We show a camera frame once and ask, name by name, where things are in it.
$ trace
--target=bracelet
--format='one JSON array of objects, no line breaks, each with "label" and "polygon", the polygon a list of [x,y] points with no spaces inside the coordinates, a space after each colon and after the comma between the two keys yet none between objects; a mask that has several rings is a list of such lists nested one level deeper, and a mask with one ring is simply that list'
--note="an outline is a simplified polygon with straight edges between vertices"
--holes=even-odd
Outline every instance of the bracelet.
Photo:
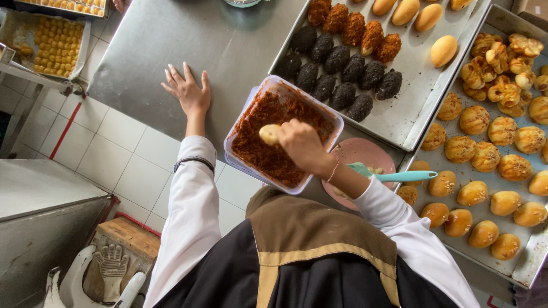
[{"label": "bracelet", "polygon": [[339,166],[339,164],[341,162],[337,156],[335,156],[335,158],[337,159],[337,164],[335,165],[335,168],[333,168],[333,173],[331,173],[331,176],[327,180],[327,183],[329,183],[329,181],[331,181],[331,179],[333,178],[333,175],[335,175],[335,171],[337,170],[337,167]]}]

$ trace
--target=plastic container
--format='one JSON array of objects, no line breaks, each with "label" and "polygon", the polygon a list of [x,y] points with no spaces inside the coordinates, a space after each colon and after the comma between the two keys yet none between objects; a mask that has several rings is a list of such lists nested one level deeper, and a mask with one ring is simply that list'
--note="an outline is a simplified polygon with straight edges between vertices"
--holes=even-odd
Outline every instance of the plastic container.
[{"label": "plastic container", "polygon": [[270,186],[276,187],[290,195],[298,195],[310,182],[310,180],[312,179],[312,174],[305,176],[296,187],[289,187],[272,178],[271,176],[264,174],[260,170],[255,169],[255,167],[242,159],[232,150],[232,142],[237,136],[236,124],[242,120],[244,113],[255,107],[255,104],[252,104],[255,96],[259,94],[258,97],[262,97],[267,91],[280,93],[281,95],[284,95],[286,97],[298,99],[316,109],[324,116],[325,119],[328,119],[333,123],[334,130],[329,136],[326,144],[324,145],[326,152],[331,151],[335,146],[336,140],[339,138],[339,135],[343,131],[344,121],[343,118],[336,111],[317,101],[315,98],[308,95],[308,93],[302,91],[301,89],[295,87],[294,85],[275,75],[270,75],[265,78],[261,85],[253,88],[251,93],[247,97],[247,101],[242,109],[242,113],[240,113],[238,120],[236,120],[236,122],[232,126],[232,129],[230,130],[224,142],[226,162],[236,169],[239,169],[240,171],[243,171]]}]

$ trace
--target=red stripe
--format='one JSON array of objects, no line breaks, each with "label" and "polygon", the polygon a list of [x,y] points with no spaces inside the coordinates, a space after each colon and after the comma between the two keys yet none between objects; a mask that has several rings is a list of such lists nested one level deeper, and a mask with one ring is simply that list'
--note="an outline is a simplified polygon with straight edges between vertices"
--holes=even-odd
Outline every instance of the red stripe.
[{"label": "red stripe", "polygon": [[55,148],[53,148],[52,154],[49,156],[49,159],[53,159],[55,157],[55,154],[57,153],[57,150],[59,149],[59,146],[61,146],[61,142],[63,142],[63,139],[65,138],[65,135],[67,134],[70,125],[72,124],[72,121],[74,121],[74,117],[76,117],[76,113],[80,109],[80,106],[82,106],[82,103],[79,102],[78,105],[76,105],[76,108],[74,109],[72,116],[70,119],[68,119],[67,126],[65,126],[65,130],[63,130],[63,133],[61,134],[61,137],[59,137],[59,141],[57,141],[57,144],[55,145]]},{"label": "red stripe", "polygon": [[134,223],[140,225],[140,226],[143,227],[145,230],[147,230],[148,232],[150,232],[150,233],[156,235],[157,237],[162,237],[162,234],[161,234],[160,232],[157,232],[157,231],[151,229],[150,227],[145,226],[144,224],[138,222],[137,220],[135,220],[133,217],[129,216],[129,215],[126,214],[126,213],[116,212],[116,214],[114,214],[114,218],[118,218],[118,217],[121,217],[121,216],[123,216],[123,217],[125,217],[125,218],[127,218],[127,219],[133,221]]},{"label": "red stripe", "polygon": [[493,296],[489,296],[489,299],[487,300],[487,306],[491,307],[491,308],[498,308],[497,306],[491,304],[491,301],[493,300]]}]

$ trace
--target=chocolate-coated pastry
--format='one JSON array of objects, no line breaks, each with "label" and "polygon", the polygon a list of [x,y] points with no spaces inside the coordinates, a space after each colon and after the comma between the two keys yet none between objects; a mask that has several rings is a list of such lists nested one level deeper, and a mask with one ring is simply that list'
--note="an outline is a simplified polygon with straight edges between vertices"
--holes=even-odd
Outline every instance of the chocolate-coated pastry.
[{"label": "chocolate-coated pastry", "polygon": [[318,34],[312,26],[304,26],[291,39],[291,49],[298,54],[305,54],[314,46]]},{"label": "chocolate-coated pastry", "polygon": [[327,57],[326,63],[323,65],[324,70],[328,74],[335,74],[344,69],[350,59],[350,48],[347,46],[337,46]]},{"label": "chocolate-coated pastry", "polygon": [[314,63],[307,63],[301,67],[295,86],[310,93],[316,85],[316,78],[318,77],[318,65]]},{"label": "chocolate-coated pastry", "polygon": [[342,71],[342,82],[354,83],[358,81],[358,78],[363,72],[363,66],[365,64],[366,59],[361,54],[355,54],[351,56],[344,70]]},{"label": "chocolate-coated pastry", "polygon": [[371,109],[373,109],[373,99],[365,93],[356,96],[352,106],[346,110],[346,115],[356,122],[361,122],[371,113]]},{"label": "chocolate-coated pastry", "polygon": [[323,63],[333,50],[333,37],[324,33],[318,37],[312,49],[310,49],[310,61],[314,63]]},{"label": "chocolate-coated pastry", "polygon": [[289,54],[283,57],[276,68],[274,75],[278,75],[285,80],[291,81],[297,78],[299,69],[301,68],[301,57],[296,54]]},{"label": "chocolate-coated pastry", "polygon": [[371,90],[383,79],[384,64],[378,61],[371,61],[366,64],[363,73],[359,78],[358,87],[362,90]]},{"label": "chocolate-coated pastry", "polygon": [[375,98],[377,100],[385,100],[398,94],[402,86],[402,74],[391,69],[390,72],[384,75],[383,80],[375,88]]},{"label": "chocolate-coated pastry", "polygon": [[329,107],[337,111],[348,108],[354,102],[355,95],[356,88],[350,82],[342,83],[333,91],[329,99]]},{"label": "chocolate-coated pastry", "polygon": [[314,90],[312,90],[312,97],[321,102],[326,101],[331,96],[331,93],[333,93],[335,82],[335,75],[321,75],[316,81]]}]

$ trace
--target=tray of small round pastries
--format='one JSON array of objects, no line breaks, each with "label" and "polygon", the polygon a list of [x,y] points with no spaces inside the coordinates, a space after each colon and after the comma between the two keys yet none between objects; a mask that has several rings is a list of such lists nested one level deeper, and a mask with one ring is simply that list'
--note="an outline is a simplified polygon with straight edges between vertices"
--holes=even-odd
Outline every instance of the tray of small round pastries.
[{"label": "tray of small round pastries", "polygon": [[529,288],[548,252],[548,33],[493,7],[398,190],[450,249]]}]

